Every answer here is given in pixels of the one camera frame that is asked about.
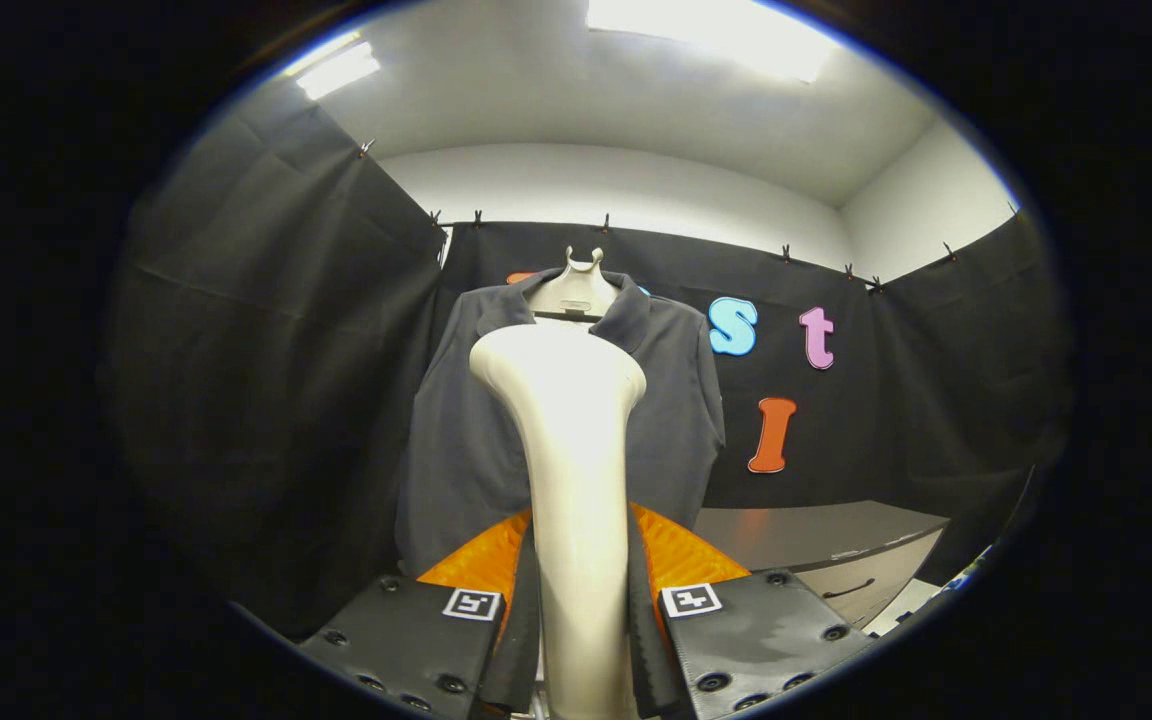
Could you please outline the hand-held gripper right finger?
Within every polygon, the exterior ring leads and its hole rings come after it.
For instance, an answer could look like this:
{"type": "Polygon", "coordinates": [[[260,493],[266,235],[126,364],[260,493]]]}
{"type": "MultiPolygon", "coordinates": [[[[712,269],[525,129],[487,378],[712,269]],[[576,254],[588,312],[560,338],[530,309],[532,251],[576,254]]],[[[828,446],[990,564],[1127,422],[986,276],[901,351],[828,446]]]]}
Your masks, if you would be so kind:
{"type": "Polygon", "coordinates": [[[867,652],[867,632],[787,568],[748,570],[637,503],[627,518],[628,652],[641,717],[750,719],[867,652]]]}

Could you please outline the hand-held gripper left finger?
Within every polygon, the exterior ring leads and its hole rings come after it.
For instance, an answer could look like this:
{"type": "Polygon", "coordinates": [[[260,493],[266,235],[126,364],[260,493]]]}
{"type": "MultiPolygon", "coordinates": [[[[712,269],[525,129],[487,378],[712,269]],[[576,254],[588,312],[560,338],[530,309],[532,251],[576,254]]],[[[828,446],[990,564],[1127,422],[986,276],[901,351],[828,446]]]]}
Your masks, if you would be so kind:
{"type": "Polygon", "coordinates": [[[539,579],[531,515],[520,511],[420,577],[376,578],[300,647],[420,719],[532,717],[539,579]]]}

